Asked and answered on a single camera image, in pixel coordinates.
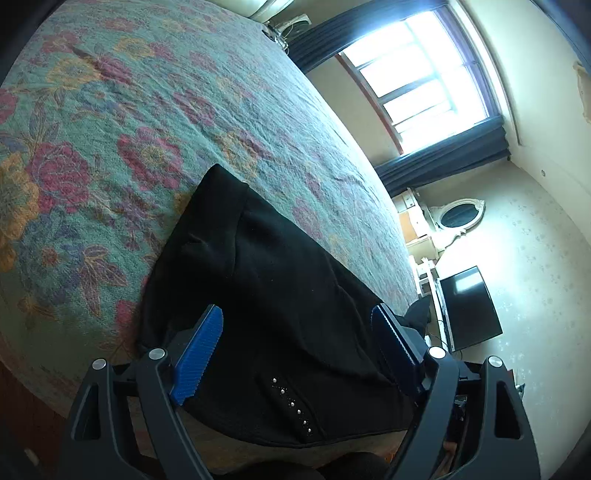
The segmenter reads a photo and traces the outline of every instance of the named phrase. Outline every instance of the oval mirror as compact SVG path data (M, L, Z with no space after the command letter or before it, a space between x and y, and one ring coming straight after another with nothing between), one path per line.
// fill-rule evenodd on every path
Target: oval mirror
M461 203L445 212L440 223L447 228L458 228L473 221L477 215L478 209L473 203Z

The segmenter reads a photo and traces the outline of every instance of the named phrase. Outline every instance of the floor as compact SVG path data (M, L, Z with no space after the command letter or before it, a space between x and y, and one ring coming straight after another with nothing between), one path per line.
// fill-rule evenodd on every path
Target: floor
M524 405L547 479L591 418L591 246L552 197L506 160L419 192L429 206L486 202L481 223L447 248L437 270L446 277L480 268L504 333L463 358L499 355L526 383Z
M57 467L65 419L32 395L0 362L0 423L22 448L29 448L45 472Z

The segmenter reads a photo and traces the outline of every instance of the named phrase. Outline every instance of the bed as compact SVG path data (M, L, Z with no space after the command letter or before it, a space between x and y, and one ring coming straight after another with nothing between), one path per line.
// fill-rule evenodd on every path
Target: bed
M416 299L386 190L261 24L203 0L67 0L0 88L0 357L62 416L93 359L133 357L142 285L214 163L394 312ZM213 471L290 455L186 425Z

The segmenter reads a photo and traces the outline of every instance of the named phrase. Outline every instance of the television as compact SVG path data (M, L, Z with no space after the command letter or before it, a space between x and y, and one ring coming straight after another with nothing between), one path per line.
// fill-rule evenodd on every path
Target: television
M478 267L437 282L450 352L503 333L491 295Z

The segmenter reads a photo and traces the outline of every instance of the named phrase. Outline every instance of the window frame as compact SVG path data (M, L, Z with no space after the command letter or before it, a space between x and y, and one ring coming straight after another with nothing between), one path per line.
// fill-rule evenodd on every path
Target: window frame
M478 55L476 54L475 50L472 47L472 44L468 40L468 37L467 37L466 33L463 31L463 28L462 28L460 22L456 19L456 17L452 13L452 11L447 6L436 8L435 10L432 10L432 12L437 16L437 18L441 22L443 28L446 30L447 34L451 38L453 44L456 46L456 48L462 58L462 66L467 69L467 71L472 76L472 79L474 80L476 88L480 94L482 104L483 104L485 111L486 111L485 119L490 118L495 115L498 115L500 110L499 110L499 107L498 107L498 104L496 101L496 97L493 93L492 87L489 84L488 78L485 74L485 70L482 66L482 63L480 62L480 58L478 57ZM396 125L394 125L392 122L392 118L390 117L388 111L384 108L384 105L386 103L404 95L405 93L408 93L408 92L420 87L421 85L426 84L427 82L430 82L431 80L437 79L441 82L441 85L443 86L443 89L446 93L447 100L449 101L449 104L451 105L452 110L456 110L453 99L452 99L449 91L447 91L447 87L441 78L441 73L438 71L437 66L432 62L430 56L424 50L423 45L421 44L419 39L415 36L415 34L412 30L411 30L411 34L414 37L414 42L416 43L416 45L418 45L419 48L422 49L422 51L425 54L425 56L427 57L428 61L431 63L431 66L433 68L433 73L431 75L426 76L426 77L415 80L411 83L403 85L403 86L399 87L398 89L393 90L392 92L382 95L381 97L378 97L375 94L374 90L371 88L371 86L369 85L369 83L367 82L365 77L362 75L361 70L364 69L365 67L371 65L372 63L378 61L379 59L383 58L383 56L388 55L389 53L391 53L391 51L386 52L383 55L380 55L380 56L378 56L366 63L363 63L363 64L359 65L358 67L353 65L353 63L349 60L349 58L347 57L347 55L345 54L344 51L342 51L336 55L338 61L345 68L345 70L349 73L349 75L351 75L351 77L353 78L355 83L361 88L361 90L363 91L363 93L366 96L366 98L368 99L368 101L374 107L375 112L378 114L380 120L384 124L384 127L386 128L386 130L390 134L400 155L404 155L405 152L404 152L404 149L402 148L402 138L400 136L400 133L396 129L396 126L411 119L411 118L414 118L417 115L420 115L423 112L430 110L431 108L435 108L437 105L431 106L421 112L418 112L415 115L413 115L409 118L406 118L406 119L402 120L401 122L397 123Z

